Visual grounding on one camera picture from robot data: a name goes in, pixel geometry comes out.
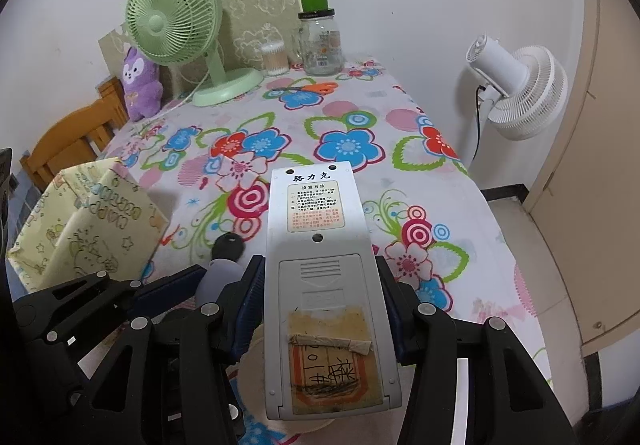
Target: yellow paper box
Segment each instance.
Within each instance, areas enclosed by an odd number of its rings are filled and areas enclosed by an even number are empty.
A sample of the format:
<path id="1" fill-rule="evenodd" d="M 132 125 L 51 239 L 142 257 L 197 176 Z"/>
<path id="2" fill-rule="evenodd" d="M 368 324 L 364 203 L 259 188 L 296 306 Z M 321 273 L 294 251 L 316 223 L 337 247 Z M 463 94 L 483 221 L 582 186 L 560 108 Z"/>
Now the yellow paper box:
<path id="1" fill-rule="evenodd" d="M 106 270 L 140 279 L 168 225 L 118 158 L 60 171 L 7 257 L 28 292 Z"/>

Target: glass jar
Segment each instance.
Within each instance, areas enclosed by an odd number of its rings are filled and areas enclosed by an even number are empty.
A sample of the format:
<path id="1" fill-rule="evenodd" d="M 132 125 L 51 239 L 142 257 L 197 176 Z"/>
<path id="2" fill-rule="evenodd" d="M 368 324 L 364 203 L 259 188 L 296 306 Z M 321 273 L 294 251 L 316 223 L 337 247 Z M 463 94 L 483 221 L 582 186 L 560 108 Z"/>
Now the glass jar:
<path id="1" fill-rule="evenodd" d="M 344 66 L 340 31 L 335 11 L 301 12 L 298 29 L 298 51 L 305 72 L 314 76 L 334 75 Z"/>

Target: purple plush toy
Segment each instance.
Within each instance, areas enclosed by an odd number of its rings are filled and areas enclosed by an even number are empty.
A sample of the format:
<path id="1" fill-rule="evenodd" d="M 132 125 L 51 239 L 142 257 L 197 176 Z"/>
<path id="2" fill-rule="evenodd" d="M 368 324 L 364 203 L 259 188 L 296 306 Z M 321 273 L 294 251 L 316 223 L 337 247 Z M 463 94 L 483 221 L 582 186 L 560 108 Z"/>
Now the purple plush toy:
<path id="1" fill-rule="evenodd" d="M 129 48 L 124 57 L 122 86 L 129 118 L 133 122 L 142 117 L 153 117 L 160 110 L 162 84 L 159 76 L 158 64 L 151 62 L 133 46 Z"/>

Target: orange scissors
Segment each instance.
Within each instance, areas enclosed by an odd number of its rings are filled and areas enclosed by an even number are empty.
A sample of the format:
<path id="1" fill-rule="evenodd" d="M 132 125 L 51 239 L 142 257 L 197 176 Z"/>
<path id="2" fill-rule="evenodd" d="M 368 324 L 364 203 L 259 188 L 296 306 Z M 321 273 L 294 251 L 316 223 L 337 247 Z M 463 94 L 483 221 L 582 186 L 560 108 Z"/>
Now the orange scissors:
<path id="1" fill-rule="evenodd" d="M 318 84 L 309 84 L 307 86 L 300 86 L 294 88 L 273 88 L 274 91 L 311 91 L 318 93 L 319 95 L 328 95 L 333 93 L 334 89 L 338 87 L 335 82 L 320 82 Z"/>

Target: wooden chair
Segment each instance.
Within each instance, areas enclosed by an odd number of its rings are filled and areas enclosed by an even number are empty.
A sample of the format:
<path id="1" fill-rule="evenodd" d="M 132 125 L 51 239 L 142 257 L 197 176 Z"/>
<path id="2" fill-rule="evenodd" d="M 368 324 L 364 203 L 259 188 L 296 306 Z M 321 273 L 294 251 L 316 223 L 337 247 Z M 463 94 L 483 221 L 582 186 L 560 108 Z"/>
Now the wooden chair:
<path id="1" fill-rule="evenodd" d="M 98 156 L 89 140 L 103 151 L 113 138 L 110 124 L 121 129 L 128 117 L 120 81 L 112 78 L 98 88 L 100 98 L 90 106 L 66 115 L 20 159 L 33 184 L 44 191 L 58 171 L 92 162 Z"/>

